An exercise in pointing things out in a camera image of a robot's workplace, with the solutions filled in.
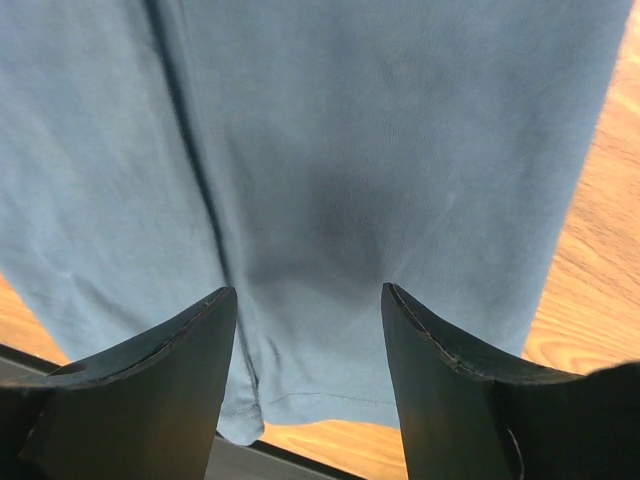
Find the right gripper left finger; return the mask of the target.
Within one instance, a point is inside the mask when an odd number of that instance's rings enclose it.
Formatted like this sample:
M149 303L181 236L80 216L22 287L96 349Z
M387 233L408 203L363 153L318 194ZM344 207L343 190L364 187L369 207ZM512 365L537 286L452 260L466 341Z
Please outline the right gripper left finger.
M2 381L2 478L204 478L236 319L224 287L98 354Z

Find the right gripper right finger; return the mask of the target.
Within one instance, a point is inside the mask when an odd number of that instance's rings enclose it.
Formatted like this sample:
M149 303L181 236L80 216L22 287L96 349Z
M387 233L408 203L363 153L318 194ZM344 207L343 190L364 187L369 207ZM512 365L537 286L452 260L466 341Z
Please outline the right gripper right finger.
M639 366L586 375L495 348L395 284L381 313L412 479L635 479Z

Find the blue-grey t-shirt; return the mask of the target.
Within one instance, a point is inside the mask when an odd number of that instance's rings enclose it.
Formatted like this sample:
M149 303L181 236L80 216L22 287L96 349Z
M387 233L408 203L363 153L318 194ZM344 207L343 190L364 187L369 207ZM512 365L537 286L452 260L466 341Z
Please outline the blue-grey t-shirt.
M234 287L234 443L396 426L383 285L522 351L631 7L5 1L2 273L73 360Z

